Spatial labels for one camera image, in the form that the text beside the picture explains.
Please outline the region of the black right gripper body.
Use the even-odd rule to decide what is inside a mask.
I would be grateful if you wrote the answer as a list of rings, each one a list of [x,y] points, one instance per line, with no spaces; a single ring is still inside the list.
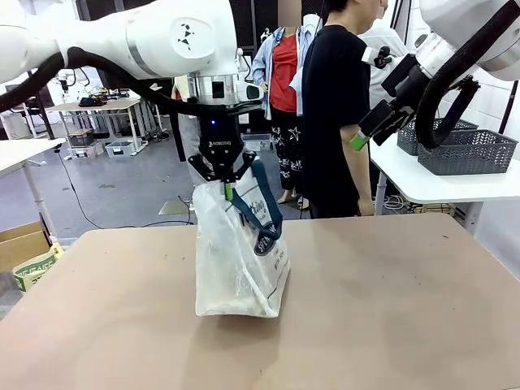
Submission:
[[[382,83],[392,98],[391,107],[418,107],[427,87],[427,76],[422,72],[414,54],[407,54]]]

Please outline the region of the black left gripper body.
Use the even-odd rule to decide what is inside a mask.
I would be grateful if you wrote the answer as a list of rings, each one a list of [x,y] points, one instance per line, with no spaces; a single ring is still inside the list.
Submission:
[[[203,115],[199,123],[202,156],[213,167],[232,167],[243,150],[238,116],[227,112]]]

